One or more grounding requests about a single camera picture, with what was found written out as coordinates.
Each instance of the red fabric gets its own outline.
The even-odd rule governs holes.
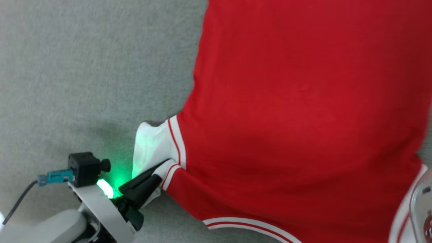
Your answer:
[[[432,93],[430,0],[210,0],[178,114],[198,219],[303,243],[384,243],[416,177]]]

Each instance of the black knob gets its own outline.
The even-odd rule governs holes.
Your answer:
[[[108,159],[103,159],[101,161],[101,171],[103,172],[111,171],[111,162]]]

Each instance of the gray background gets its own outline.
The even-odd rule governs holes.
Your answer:
[[[178,112],[192,89],[205,0],[0,0],[0,211],[67,155],[112,160],[130,177],[144,120]],[[423,157],[430,163],[432,147]],[[33,189],[11,224],[34,225],[78,203],[65,185]],[[210,231],[164,195],[143,211],[137,242],[276,242]]]

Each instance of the green light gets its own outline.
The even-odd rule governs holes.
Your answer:
[[[111,198],[114,197],[114,190],[113,190],[113,188],[104,179],[98,180],[98,182],[96,184],[102,189],[102,191],[104,191],[105,195],[109,199],[111,199]]]

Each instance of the cable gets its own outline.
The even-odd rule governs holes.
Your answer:
[[[12,217],[13,213],[15,213],[16,209],[18,208],[19,204],[22,202],[22,200],[24,199],[25,195],[27,195],[27,193],[30,191],[30,189],[32,189],[32,187],[34,185],[36,185],[38,183],[37,180],[33,181],[25,190],[24,192],[21,194],[21,196],[19,197],[18,201],[16,201],[15,206],[13,206],[12,210],[10,211],[10,213],[6,216],[5,220],[3,221],[3,225],[6,225],[7,222],[9,221],[9,219]]]

